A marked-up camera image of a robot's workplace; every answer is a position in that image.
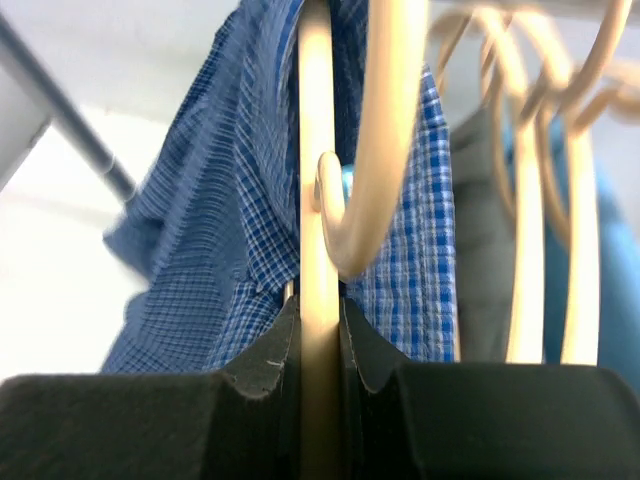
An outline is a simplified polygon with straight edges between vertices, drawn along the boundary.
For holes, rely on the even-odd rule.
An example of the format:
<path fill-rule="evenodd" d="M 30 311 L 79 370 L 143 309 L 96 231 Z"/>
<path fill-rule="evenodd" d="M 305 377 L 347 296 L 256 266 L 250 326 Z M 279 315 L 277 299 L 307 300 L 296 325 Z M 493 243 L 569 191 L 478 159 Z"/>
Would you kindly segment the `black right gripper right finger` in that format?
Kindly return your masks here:
<path fill-rule="evenodd" d="M 635 479 L 639 401 L 589 366 L 420 363 L 340 304 L 352 479 Z"/>

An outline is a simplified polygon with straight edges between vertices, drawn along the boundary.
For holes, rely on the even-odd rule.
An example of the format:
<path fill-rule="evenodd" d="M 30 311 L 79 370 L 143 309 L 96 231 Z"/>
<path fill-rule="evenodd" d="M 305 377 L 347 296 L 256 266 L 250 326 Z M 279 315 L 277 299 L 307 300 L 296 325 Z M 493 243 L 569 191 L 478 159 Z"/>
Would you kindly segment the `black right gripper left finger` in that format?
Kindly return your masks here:
<path fill-rule="evenodd" d="M 295 479 L 300 320 L 198 374 L 24 375 L 1 387 L 5 479 Z"/>

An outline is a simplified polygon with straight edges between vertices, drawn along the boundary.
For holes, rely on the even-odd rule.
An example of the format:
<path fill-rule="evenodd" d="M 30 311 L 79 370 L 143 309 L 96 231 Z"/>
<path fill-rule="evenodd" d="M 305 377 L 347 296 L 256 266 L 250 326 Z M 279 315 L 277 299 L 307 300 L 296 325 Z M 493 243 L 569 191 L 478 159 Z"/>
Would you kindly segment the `blue plaid shirt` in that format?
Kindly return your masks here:
<path fill-rule="evenodd" d="M 148 282 L 106 373 L 224 366 L 266 332 L 299 273 L 298 1 L 244 1 L 106 246 Z M 429 71 L 402 197 L 376 260 L 345 289 L 416 361 L 454 358 L 449 133 Z"/>

